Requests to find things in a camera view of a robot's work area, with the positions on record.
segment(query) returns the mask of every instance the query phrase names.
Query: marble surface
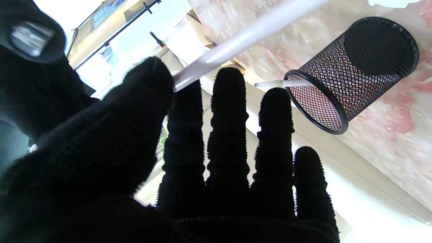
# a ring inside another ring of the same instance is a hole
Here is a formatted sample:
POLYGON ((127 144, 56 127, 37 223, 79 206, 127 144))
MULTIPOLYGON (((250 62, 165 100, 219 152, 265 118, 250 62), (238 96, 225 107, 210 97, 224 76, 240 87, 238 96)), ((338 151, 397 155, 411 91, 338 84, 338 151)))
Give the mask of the marble surface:
MULTIPOLYGON (((222 43, 282 1, 189 3, 208 37, 222 43)), ((414 73, 353 119, 338 138, 432 210, 432 0, 405 8, 370 6, 368 0, 331 0, 236 59, 265 81, 282 79, 286 71, 302 66, 354 21, 367 16, 404 26, 416 39, 420 61, 414 73)))

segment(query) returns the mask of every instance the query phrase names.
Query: gloved hand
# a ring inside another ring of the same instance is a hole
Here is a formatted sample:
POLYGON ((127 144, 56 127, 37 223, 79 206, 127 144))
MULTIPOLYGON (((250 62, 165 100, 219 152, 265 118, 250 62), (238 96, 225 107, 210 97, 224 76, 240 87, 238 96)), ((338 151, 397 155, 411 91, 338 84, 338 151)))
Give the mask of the gloved hand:
POLYGON ((257 172, 250 188, 245 138, 246 88, 240 71, 224 68, 216 77, 211 102, 213 131, 207 150, 210 176, 206 182, 203 179, 203 108, 199 81, 175 93, 173 103, 168 113, 169 135, 162 167, 165 175, 159 188, 157 210, 179 221, 192 217, 242 215, 290 222, 322 222, 330 229, 326 231, 332 231, 337 238, 335 214, 317 153, 310 147, 299 148, 293 166, 291 103, 284 89, 271 89, 263 97, 259 113, 261 131, 257 134, 259 145, 255 154, 257 172), (297 216, 293 185, 297 192, 297 216))
POLYGON ((143 235, 153 242, 339 240, 318 155, 300 148, 293 167, 285 90, 263 98, 257 173, 249 188, 241 73, 226 68, 216 77, 206 183, 199 81, 174 95, 173 82, 166 66, 149 58, 101 102, 43 136, 38 151, 0 181, 0 241, 133 243, 143 235), (130 196, 155 165, 167 113, 166 174, 155 211, 130 196))

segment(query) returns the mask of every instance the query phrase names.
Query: metal mesh cup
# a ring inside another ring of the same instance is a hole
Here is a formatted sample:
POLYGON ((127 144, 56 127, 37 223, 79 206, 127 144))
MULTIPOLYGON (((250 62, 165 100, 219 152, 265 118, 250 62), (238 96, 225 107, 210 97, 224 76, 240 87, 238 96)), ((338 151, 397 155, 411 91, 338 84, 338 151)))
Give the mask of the metal mesh cup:
POLYGON ((307 80, 313 86, 287 87, 291 100, 314 124, 343 134, 348 122, 417 66, 419 51, 412 35, 384 18, 353 23, 315 57, 284 80, 307 80))

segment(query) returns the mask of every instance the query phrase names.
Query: black object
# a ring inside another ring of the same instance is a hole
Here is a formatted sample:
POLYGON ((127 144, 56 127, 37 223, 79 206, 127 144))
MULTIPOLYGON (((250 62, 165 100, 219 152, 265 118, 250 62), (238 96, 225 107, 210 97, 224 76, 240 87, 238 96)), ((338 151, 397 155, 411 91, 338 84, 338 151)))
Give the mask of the black object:
POLYGON ((410 75, 419 60, 412 35, 380 17, 353 23, 315 57, 284 80, 306 79, 313 86, 287 87, 291 100, 315 125, 343 134, 348 122, 410 75))
POLYGON ((159 38, 156 37, 155 34, 153 34, 153 32, 150 32, 150 34, 152 35, 152 37, 156 40, 156 42, 162 47, 165 47, 165 44, 163 44, 163 42, 161 40, 159 40, 159 38))
POLYGON ((32 0, 0 1, 0 45, 29 61, 48 64, 64 57, 66 37, 32 0))

